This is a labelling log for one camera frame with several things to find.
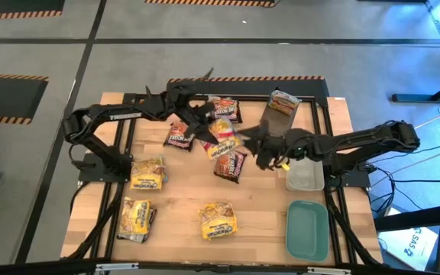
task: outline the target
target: snack bag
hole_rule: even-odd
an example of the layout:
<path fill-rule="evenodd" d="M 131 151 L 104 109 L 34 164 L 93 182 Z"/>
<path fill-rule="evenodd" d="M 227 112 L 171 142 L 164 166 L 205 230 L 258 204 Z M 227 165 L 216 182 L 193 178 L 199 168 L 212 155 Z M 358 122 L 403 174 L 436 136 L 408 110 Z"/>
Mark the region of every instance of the snack bag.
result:
<path fill-rule="evenodd" d="M 230 202 L 214 202 L 199 211 L 204 239 L 229 235 L 237 231 L 237 218 Z"/>
<path fill-rule="evenodd" d="M 125 197 L 117 238 L 143 243 L 147 240 L 155 213 L 150 201 Z"/>
<path fill-rule="evenodd" d="M 246 156 L 247 154 L 237 152 L 236 150 L 232 150 L 228 154 L 220 156 L 217 159 L 213 173 L 216 176 L 238 184 L 238 178 L 241 175 Z"/>
<path fill-rule="evenodd" d="M 298 108 L 299 100 L 290 94 L 281 91 L 274 91 L 271 93 L 271 97 L 268 106 L 278 110 L 286 115 L 291 115 L 295 108 Z"/>
<path fill-rule="evenodd" d="M 130 189 L 162 189 L 167 181 L 162 156 L 132 163 Z"/>
<path fill-rule="evenodd" d="M 217 119 L 225 116 L 232 123 L 242 123 L 241 109 L 238 100 L 232 98 L 221 98 L 218 96 L 209 96 L 209 101 L 215 105 L 212 117 Z"/>
<path fill-rule="evenodd" d="M 237 136 L 231 122 L 227 118 L 221 117 L 215 120 L 209 125 L 209 130 L 217 138 L 218 144 L 211 144 L 206 141 L 200 142 L 210 160 L 214 160 L 236 147 L 244 145 L 244 142 Z"/>
<path fill-rule="evenodd" d="M 184 132 L 188 128 L 188 125 L 182 122 L 173 122 L 169 134 L 164 141 L 164 146 L 170 145 L 179 149 L 188 150 L 191 152 L 193 148 L 193 139 L 195 136 L 191 134 L 189 138 L 184 137 Z"/>

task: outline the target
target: black floor mat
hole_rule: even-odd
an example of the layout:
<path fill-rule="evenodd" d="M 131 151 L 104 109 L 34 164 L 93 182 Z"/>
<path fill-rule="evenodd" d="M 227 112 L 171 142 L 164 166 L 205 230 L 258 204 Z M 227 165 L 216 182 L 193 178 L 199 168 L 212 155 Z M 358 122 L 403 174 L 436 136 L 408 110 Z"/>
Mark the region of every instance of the black floor mat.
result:
<path fill-rule="evenodd" d="M 47 84 L 46 76 L 0 74 L 0 123 L 30 124 Z"/>
<path fill-rule="evenodd" d="M 0 0 L 0 19 L 40 18 L 62 14 L 65 0 Z"/>
<path fill-rule="evenodd" d="M 274 0 L 145 0 L 151 4 L 180 4 L 180 5 L 235 5 L 235 6 L 262 6 L 273 7 Z"/>

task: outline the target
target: desk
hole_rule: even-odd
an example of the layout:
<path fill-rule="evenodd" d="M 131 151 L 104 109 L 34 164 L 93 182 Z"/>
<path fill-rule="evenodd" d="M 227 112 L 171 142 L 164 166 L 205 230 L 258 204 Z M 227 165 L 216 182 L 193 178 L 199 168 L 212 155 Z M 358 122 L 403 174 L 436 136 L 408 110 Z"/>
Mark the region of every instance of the desk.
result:
<path fill-rule="evenodd" d="M 106 92 L 102 96 L 101 104 L 121 103 L 123 95 Z M 351 132 L 351 119 L 345 99 L 327 100 L 334 134 Z M 263 102 L 241 102 L 244 123 L 236 127 L 248 128 L 257 125 L 264 106 Z M 318 111 L 322 129 L 325 129 L 322 110 Z M 174 115 L 168 119 L 175 120 L 177 118 Z M 125 122 L 124 129 L 128 129 L 127 123 Z M 191 154 L 162 146 L 169 127 L 168 122 L 137 120 L 131 153 L 136 158 L 164 154 L 170 181 L 161 192 L 138 192 L 125 187 L 124 196 L 132 199 L 151 199 L 152 205 L 157 209 L 157 217 L 150 238 L 144 244 L 116 240 L 112 260 L 250 265 L 335 263 L 331 244 L 327 260 L 321 263 L 298 260 L 291 257 L 285 248 L 288 205 L 297 199 L 325 204 L 322 191 L 290 192 L 285 187 L 284 171 L 259 170 L 252 157 L 246 159 L 240 184 L 214 177 L 213 163 L 207 161 L 198 141 L 195 141 Z M 293 127 L 314 131 L 309 104 L 299 105 Z M 95 134 L 105 143 L 112 144 L 116 128 L 116 122 L 108 122 L 101 125 Z M 122 150 L 127 131 L 124 131 L 121 139 Z M 76 197 L 61 253 L 63 257 L 73 253 L 95 225 L 103 186 L 104 183 L 90 183 Z M 371 255 L 381 262 L 380 247 L 367 195 L 359 188 L 345 188 L 345 194 L 354 233 Z M 207 202 L 226 199 L 233 203 L 238 217 L 238 232 L 212 241 L 203 240 L 200 236 L 198 210 Z M 108 227 L 103 230 L 98 256 L 104 255 L 107 235 Z M 338 237 L 342 259 L 348 262 L 344 233 L 340 229 Z"/>

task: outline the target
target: metal bracket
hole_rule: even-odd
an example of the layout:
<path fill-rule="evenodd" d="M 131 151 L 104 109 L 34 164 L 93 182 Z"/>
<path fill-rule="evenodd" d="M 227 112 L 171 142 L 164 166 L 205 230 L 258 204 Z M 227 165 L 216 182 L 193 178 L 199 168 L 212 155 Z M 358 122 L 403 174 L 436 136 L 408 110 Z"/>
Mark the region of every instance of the metal bracket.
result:
<path fill-rule="evenodd" d="M 227 264 L 218 265 L 216 273 L 231 273 L 230 266 Z"/>
<path fill-rule="evenodd" d="M 138 263 L 96 264 L 96 272 L 113 271 L 113 270 L 133 270 L 138 268 L 139 268 Z"/>
<path fill-rule="evenodd" d="M 374 170 L 366 168 L 364 165 L 357 165 L 351 171 L 347 171 L 340 176 L 330 176 L 330 168 L 324 167 L 326 175 L 329 176 L 327 186 L 330 187 L 371 187 L 368 174 Z"/>
<path fill-rule="evenodd" d="M 308 273 L 315 273 L 322 275 L 351 275 L 350 270 L 343 270 L 337 268 L 323 268 L 323 267 L 309 267 Z"/>
<path fill-rule="evenodd" d="M 91 167 L 85 167 L 79 173 L 79 180 L 83 182 L 107 182 L 107 183 L 126 183 L 130 179 L 131 161 L 133 157 L 122 154 L 123 158 L 130 160 L 130 166 L 122 169 L 119 174 L 107 173 L 106 167 L 100 157 L 95 154 L 85 154 L 83 163 L 94 163 Z"/>

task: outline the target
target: concrete floor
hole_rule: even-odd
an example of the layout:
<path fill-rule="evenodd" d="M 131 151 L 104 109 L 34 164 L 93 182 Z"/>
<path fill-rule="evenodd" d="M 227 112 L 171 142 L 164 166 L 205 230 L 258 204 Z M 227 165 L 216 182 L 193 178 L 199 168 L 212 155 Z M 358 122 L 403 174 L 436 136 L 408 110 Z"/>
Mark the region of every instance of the concrete floor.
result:
<path fill-rule="evenodd" d="M 0 21 L 0 37 L 88 37 L 98 4 L 99 0 L 67 0 L 61 18 Z M 433 0 L 432 5 L 440 20 L 440 0 Z M 114 0 L 108 1 L 98 37 L 440 39 L 424 4 L 355 0 L 282 0 L 272 9 Z M 50 77 L 30 125 L 0 125 L 0 170 L 5 172 L 0 180 L 0 264 L 11 262 L 17 249 L 83 49 L 82 44 L 0 45 L 0 73 Z M 438 115 L 438 105 L 394 104 L 388 98 L 395 92 L 434 93 L 440 89 L 439 45 L 95 45 L 76 108 L 98 102 L 102 92 L 143 92 L 145 85 L 160 92 L 167 79 L 201 76 L 212 66 L 214 76 L 323 75 L 330 95 L 347 99 L 355 130 L 388 119 L 419 125 Z M 440 120 L 420 128 L 418 134 L 422 149 L 440 145 Z M 64 144 L 29 261 L 56 260 L 60 255 L 78 175 L 67 149 Z M 379 166 L 392 171 L 434 153 L 437 151 L 397 158 Z M 27 161 L 21 161 L 24 155 Z M 373 182 L 380 177 L 371 175 Z M 440 179 L 440 158 L 395 177 Z M 438 183 L 401 183 L 399 188 L 423 208 L 440 205 Z M 372 193 L 380 196 L 388 189 L 385 182 Z M 416 209 L 400 194 L 394 204 Z"/>

